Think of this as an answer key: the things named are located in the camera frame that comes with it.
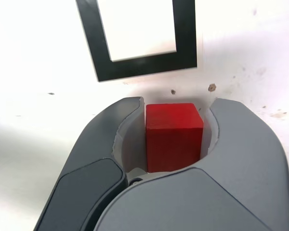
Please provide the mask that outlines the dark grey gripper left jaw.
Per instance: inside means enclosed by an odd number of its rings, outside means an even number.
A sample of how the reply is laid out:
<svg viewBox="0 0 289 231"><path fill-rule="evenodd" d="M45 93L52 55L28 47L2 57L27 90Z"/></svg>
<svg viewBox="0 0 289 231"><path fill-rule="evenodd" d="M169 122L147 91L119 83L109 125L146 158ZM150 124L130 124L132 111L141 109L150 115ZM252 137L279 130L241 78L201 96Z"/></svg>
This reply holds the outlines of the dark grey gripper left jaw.
<svg viewBox="0 0 289 231"><path fill-rule="evenodd" d="M145 104L123 98L84 128L35 226L37 231L92 231L131 172L145 171Z"/></svg>

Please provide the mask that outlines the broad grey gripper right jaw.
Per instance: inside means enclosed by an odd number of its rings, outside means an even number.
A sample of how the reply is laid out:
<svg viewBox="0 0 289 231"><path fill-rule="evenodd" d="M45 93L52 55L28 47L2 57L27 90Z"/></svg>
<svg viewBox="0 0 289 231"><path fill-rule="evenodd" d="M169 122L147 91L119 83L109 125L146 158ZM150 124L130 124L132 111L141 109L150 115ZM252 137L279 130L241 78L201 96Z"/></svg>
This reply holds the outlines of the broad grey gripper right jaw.
<svg viewBox="0 0 289 231"><path fill-rule="evenodd" d="M270 127L240 102L207 110L203 158L143 180L105 209L97 231L289 231L289 168Z"/></svg>

